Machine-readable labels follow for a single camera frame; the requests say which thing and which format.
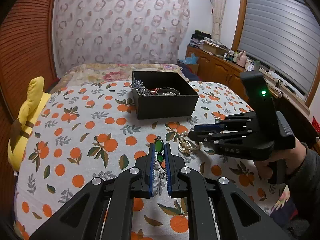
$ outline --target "bedsheet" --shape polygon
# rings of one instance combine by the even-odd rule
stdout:
[[[132,80],[132,71],[168,71],[177,72],[185,80],[181,68],[175,64],[82,64],[71,68],[61,77],[61,80],[50,91],[51,94],[67,86],[86,85],[102,81],[127,81]]]
[[[24,236],[31,235],[52,214],[98,176],[111,179],[148,154],[156,136],[169,142],[172,154],[205,177],[228,177],[269,213],[282,185],[260,180],[252,161],[214,154],[178,151],[179,135],[196,124],[251,111],[232,90],[218,83],[190,82],[199,94],[189,117],[137,120],[130,83],[101,82],[61,88],[49,99],[28,140],[16,188],[15,212]],[[132,236],[153,240],[188,238],[185,199],[171,199],[166,180],[157,173],[153,197],[135,198]]]

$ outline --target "green gemstone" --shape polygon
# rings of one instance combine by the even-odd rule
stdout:
[[[163,160],[164,160],[164,156],[161,155],[161,154],[158,154],[157,155],[157,161],[161,164],[163,162]]]
[[[156,140],[155,141],[155,151],[156,152],[162,152],[164,150],[164,145],[162,140]]]

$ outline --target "cardboard box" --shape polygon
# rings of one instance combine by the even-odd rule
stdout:
[[[221,56],[223,56],[227,52],[227,50],[225,49],[217,48],[206,42],[203,44],[203,49],[213,53],[214,55],[221,55]]]
[[[199,95],[178,73],[133,71],[132,81],[139,79],[147,89],[170,87],[180,95],[139,96],[136,90],[132,90],[138,120],[192,115]]]
[[[199,64],[187,64],[188,67],[192,70],[193,74],[198,74]]]

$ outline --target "human hand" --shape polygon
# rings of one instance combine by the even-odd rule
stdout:
[[[277,160],[284,159],[287,165],[286,174],[292,174],[304,161],[307,150],[303,144],[296,138],[296,147],[289,150],[274,151],[271,157],[265,161],[255,161],[254,165],[257,167],[259,175],[264,179],[270,179],[272,176],[272,169],[268,164]]]

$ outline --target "wooden dresser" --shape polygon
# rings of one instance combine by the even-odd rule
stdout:
[[[202,81],[217,82],[225,85],[244,101],[248,100],[244,92],[244,86],[240,80],[240,73],[244,71],[243,67],[216,56],[211,56],[201,49],[188,46],[186,57],[191,57],[191,53],[199,57],[197,62],[199,64],[197,75]]]

